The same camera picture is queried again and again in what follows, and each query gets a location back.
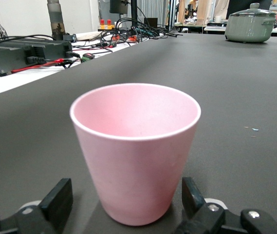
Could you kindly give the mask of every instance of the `green pot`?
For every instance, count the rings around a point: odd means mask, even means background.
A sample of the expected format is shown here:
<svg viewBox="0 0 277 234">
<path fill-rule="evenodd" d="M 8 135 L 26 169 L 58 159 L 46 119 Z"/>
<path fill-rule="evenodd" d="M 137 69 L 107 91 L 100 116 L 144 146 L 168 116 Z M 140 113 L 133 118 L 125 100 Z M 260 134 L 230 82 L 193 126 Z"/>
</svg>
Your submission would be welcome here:
<svg viewBox="0 0 277 234">
<path fill-rule="evenodd" d="M 275 21 L 276 13 L 252 3 L 250 9 L 229 16 L 225 36 L 232 41 L 264 42 L 270 38 Z"/>
</svg>

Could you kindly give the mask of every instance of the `white cup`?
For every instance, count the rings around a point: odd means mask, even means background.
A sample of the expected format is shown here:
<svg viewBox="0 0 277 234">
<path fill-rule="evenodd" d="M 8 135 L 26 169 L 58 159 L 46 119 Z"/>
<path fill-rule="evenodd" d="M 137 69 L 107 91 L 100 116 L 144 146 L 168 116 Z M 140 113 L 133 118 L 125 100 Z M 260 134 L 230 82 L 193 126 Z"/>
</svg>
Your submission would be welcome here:
<svg viewBox="0 0 277 234">
<path fill-rule="evenodd" d="M 222 16 L 215 16 L 215 23 L 221 23 L 222 22 Z"/>
</svg>

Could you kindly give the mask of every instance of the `black pole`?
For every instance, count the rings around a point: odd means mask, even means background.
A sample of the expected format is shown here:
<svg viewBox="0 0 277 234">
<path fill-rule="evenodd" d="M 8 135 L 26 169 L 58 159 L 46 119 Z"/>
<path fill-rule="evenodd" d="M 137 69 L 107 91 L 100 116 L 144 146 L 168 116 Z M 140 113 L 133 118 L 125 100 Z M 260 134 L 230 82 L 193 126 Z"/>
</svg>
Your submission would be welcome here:
<svg viewBox="0 0 277 234">
<path fill-rule="evenodd" d="M 131 13 L 132 13 L 132 19 L 135 21 L 132 21 L 132 26 L 137 26 L 137 0 L 131 0 Z"/>
</svg>

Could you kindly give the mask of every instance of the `pot handle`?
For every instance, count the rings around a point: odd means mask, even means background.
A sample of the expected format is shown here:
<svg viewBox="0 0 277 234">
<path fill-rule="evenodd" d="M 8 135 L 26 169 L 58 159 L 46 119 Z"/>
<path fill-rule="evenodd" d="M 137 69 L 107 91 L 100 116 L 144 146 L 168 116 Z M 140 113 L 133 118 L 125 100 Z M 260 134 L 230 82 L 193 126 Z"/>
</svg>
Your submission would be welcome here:
<svg viewBox="0 0 277 234">
<path fill-rule="evenodd" d="M 263 19 L 263 23 L 262 24 L 270 24 L 269 22 L 276 22 L 276 19 Z"/>
</svg>

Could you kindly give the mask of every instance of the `screw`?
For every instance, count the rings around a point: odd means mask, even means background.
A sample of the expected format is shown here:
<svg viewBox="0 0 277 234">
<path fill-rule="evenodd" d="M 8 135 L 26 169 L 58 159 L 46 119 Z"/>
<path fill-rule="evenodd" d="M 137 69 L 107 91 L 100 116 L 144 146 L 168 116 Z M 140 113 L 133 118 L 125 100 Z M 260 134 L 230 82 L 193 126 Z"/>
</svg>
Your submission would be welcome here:
<svg viewBox="0 0 277 234">
<path fill-rule="evenodd" d="M 211 204 L 208 206 L 208 208 L 211 210 L 211 211 L 218 211 L 220 208 L 217 206 L 217 205 L 214 205 L 214 204 Z"/>
<path fill-rule="evenodd" d="M 27 214 L 30 214 L 32 211 L 33 211 L 32 208 L 27 208 L 27 209 L 23 210 L 22 213 L 27 215 Z"/>
<path fill-rule="evenodd" d="M 259 213 L 256 212 L 256 211 L 249 211 L 248 215 L 251 216 L 252 218 L 259 218 L 260 217 Z"/>
</svg>

